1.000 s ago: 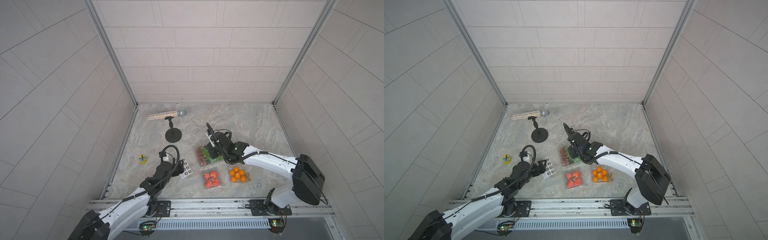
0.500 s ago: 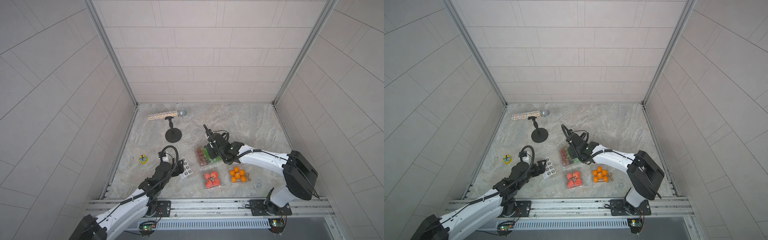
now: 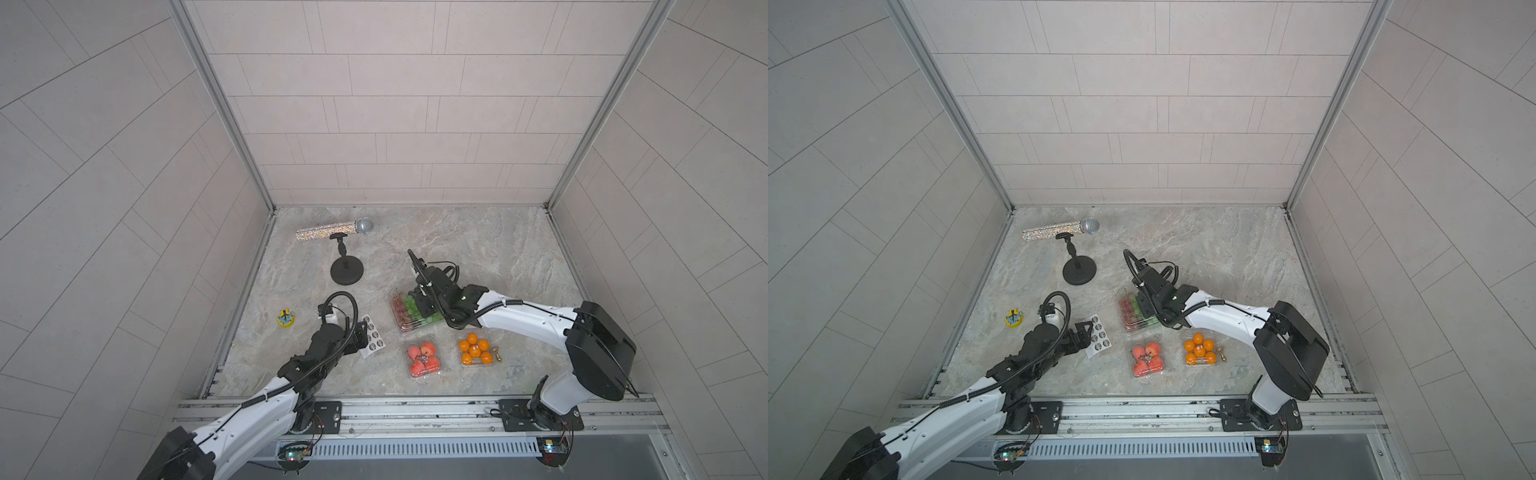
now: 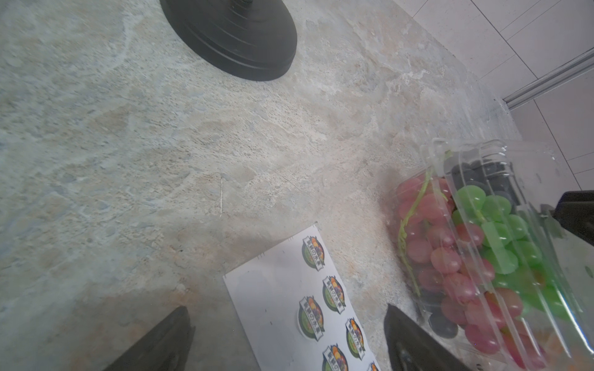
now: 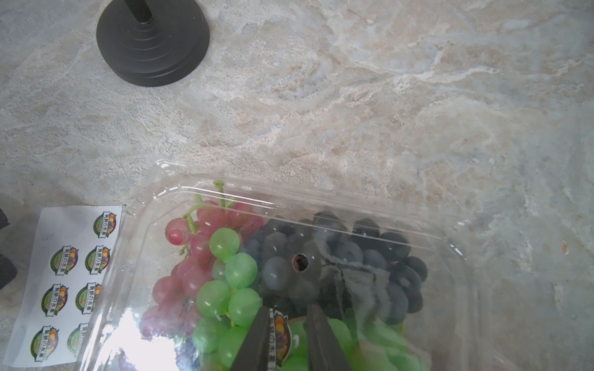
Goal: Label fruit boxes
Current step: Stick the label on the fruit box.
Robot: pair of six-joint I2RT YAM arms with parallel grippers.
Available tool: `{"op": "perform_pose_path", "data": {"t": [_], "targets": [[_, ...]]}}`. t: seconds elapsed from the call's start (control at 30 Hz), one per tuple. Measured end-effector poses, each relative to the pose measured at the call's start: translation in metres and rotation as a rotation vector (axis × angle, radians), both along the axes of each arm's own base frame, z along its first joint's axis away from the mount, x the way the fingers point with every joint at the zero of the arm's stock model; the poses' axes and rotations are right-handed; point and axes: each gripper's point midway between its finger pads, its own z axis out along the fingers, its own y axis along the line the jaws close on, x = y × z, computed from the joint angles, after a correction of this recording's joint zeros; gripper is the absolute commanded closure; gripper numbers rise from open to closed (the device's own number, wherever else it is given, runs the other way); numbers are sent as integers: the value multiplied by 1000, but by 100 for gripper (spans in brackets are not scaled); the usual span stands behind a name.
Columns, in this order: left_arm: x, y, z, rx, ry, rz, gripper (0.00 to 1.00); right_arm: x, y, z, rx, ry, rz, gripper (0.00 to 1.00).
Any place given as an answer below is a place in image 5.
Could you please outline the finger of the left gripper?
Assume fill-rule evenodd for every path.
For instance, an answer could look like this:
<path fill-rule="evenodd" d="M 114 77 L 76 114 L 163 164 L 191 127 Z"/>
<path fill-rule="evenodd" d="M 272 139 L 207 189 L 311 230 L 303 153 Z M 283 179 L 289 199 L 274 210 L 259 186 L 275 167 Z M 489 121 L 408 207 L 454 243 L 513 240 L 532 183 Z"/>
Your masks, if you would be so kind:
<path fill-rule="evenodd" d="M 9 225 L 8 218 L 3 210 L 0 210 L 0 229 Z M 4 254 L 0 254 L 0 289 L 3 289 L 14 280 L 18 273 L 16 266 Z"/>

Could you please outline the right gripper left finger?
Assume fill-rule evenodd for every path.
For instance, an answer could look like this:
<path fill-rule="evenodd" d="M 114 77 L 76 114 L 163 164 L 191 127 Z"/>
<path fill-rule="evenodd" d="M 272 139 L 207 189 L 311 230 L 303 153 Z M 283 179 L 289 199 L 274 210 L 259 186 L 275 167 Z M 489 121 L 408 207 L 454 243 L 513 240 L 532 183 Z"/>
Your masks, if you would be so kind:
<path fill-rule="evenodd" d="M 241 344 L 230 371 L 269 370 L 269 347 L 272 335 L 272 317 L 268 307 L 258 310 L 247 335 Z"/>

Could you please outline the white sticker sheet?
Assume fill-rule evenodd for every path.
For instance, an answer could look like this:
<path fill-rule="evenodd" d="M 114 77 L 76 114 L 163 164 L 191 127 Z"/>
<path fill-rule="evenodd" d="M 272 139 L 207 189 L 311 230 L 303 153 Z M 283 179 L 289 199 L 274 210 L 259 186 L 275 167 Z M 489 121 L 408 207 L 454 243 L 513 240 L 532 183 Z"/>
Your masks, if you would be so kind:
<path fill-rule="evenodd" d="M 121 206 L 42 210 L 6 366 L 72 363 L 82 353 L 114 256 L 122 210 Z"/>

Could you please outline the round fruit sticker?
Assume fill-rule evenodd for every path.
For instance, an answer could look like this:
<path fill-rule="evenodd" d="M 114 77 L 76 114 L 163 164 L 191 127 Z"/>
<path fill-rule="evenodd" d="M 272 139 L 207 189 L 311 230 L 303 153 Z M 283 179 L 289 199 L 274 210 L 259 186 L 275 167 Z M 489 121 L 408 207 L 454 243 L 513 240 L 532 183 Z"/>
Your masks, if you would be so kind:
<path fill-rule="evenodd" d="M 269 345 L 267 370 L 281 369 L 290 356 L 292 349 L 292 331 L 288 317 L 276 309 L 269 310 Z"/>

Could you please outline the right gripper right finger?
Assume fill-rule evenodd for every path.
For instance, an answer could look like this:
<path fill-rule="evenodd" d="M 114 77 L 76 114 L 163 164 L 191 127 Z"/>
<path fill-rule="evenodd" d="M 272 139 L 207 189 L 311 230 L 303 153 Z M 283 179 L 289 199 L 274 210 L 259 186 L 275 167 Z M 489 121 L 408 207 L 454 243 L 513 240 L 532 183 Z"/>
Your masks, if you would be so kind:
<path fill-rule="evenodd" d="M 320 306 L 307 308 L 305 331 L 309 371 L 352 371 L 348 359 Z"/>

